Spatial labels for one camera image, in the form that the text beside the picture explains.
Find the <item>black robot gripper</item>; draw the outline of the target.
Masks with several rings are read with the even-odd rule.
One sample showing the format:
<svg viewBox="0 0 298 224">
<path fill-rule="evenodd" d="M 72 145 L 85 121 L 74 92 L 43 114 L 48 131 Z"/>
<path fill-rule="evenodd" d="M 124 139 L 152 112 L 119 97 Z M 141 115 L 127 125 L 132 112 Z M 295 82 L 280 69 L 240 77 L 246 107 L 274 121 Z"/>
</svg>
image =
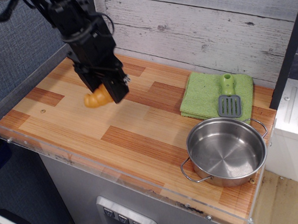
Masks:
<svg viewBox="0 0 298 224">
<path fill-rule="evenodd" d="M 106 19 L 112 21 L 104 13 L 62 15 L 59 31 L 74 53 L 74 70 L 83 83 L 94 92 L 101 81 L 118 104 L 129 93 L 128 75 L 113 53 L 114 30 L 109 30 Z"/>
</svg>

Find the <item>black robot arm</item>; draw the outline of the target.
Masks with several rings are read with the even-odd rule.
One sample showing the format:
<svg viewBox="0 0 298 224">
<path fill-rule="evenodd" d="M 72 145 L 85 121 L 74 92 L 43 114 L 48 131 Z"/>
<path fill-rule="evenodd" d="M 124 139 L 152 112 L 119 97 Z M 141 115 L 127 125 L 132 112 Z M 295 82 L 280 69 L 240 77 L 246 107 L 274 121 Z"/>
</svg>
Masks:
<svg viewBox="0 0 298 224">
<path fill-rule="evenodd" d="M 128 76 L 114 55 L 114 28 L 106 21 L 109 16 L 97 12 L 94 0 L 24 0 L 59 30 L 71 51 L 74 70 L 91 92 L 106 88 L 109 97 L 119 103 L 129 92 Z"/>
</svg>

